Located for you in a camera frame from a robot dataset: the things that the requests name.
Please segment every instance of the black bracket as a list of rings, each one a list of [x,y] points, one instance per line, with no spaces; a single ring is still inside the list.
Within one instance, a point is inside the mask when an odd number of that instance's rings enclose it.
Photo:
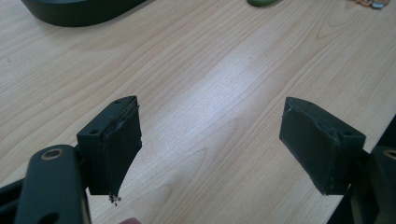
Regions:
[[[1,223],[91,223],[85,188],[120,200],[142,147],[135,96],[111,103],[78,133],[78,145],[38,151],[26,177],[0,189]]]
[[[322,194],[345,195],[329,223],[392,224],[396,223],[394,128],[389,125],[369,154],[362,149],[363,133],[317,105],[288,97],[279,138]]]

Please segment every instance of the table surface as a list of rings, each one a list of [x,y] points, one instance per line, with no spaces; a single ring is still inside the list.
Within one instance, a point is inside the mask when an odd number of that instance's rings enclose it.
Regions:
[[[367,135],[396,112],[396,3],[348,0],[147,1],[112,21],[63,28],[0,2],[0,184],[137,95],[143,147],[115,207],[90,196],[93,223],[325,223],[322,196],[279,141],[287,96]]]

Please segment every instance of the black object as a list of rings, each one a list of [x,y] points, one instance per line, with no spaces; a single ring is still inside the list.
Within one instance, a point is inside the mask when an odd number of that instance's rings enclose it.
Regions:
[[[112,202],[142,147],[135,96],[105,108],[78,133],[78,145],[47,147],[26,177],[0,189],[1,223],[91,223],[85,188]]]
[[[396,223],[392,124],[368,154],[364,134],[317,105],[286,99],[279,138],[322,194],[345,195],[329,223]]]
[[[33,15],[47,23],[80,27],[109,21],[146,0],[22,0]]]

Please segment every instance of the green object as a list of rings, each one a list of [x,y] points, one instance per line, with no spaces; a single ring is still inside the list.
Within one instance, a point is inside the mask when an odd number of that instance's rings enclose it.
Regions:
[[[247,2],[254,7],[266,7],[273,4],[277,0],[247,0]]]

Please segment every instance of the wooden table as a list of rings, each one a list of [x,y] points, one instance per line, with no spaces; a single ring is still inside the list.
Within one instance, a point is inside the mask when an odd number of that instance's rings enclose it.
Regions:
[[[63,28],[0,2],[0,185],[38,150],[75,145],[107,104],[137,95],[143,148],[118,207],[93,223],[325,223],[318,193],[278,140],[286,96],[367,135],[396,112],[396,2],[147,1],[115,20]]]

